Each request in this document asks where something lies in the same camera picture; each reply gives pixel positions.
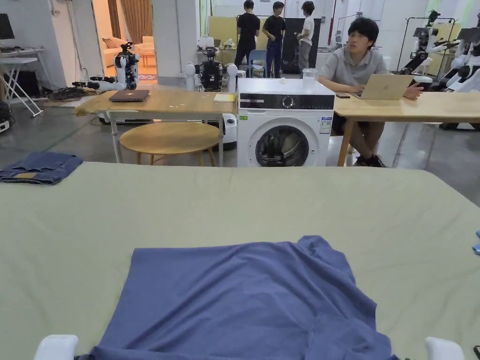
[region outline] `white t-shirt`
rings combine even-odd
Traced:
[[[300,39],[300,41],[305,41],[307,44],[311,45],[312,44],[312,37],[313,37],[313,29],[315,28],[315,23],[313,22],[313,17],[310,15],[308,18],[305,19],[303,22],[303,30],[302,33],[305,30],[309,30],[310,33],[307,37],[304,37]]]

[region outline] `sofa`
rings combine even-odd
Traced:
[[[120,45],[126,44],[127,41],[117,37],[103,38],[100,44],[102,48],[103,62],[106,67],[115,64],[115,56],[121,52]]]
[[[135,50],[139,50],[139,52],[141,52],[141,50],[154,51],[155,46],[153,44],[153,36],[143,36],[142,43],[136,44]]]

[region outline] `round wooden stool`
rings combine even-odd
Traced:
[[[137,164],[142,153],[150,154],[150,165],[166,156],[198,153],[203,166],[203,151],[208,149],[215,166],[212,147],[218,144],[218,129],[201,122],[158,122],[128,130],[120,144],[137,153]],[[155,155],[162,157],[154,161]]]

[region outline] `washing machine control panel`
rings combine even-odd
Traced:
[[[333,110],[334,95],[240,94],[240,108]]]

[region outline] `shorts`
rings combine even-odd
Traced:
[[[335,135],[343,136],[344,127],[345,127],[346,122],[347,122],[347,118],[344,118],[343,116],[337,115],[336,113],[333,114],[332,132],[335,133]],[[359,121],[359,122],[357,122],[357,124],[361,128],[368,127],[368,122],[367,121]]]

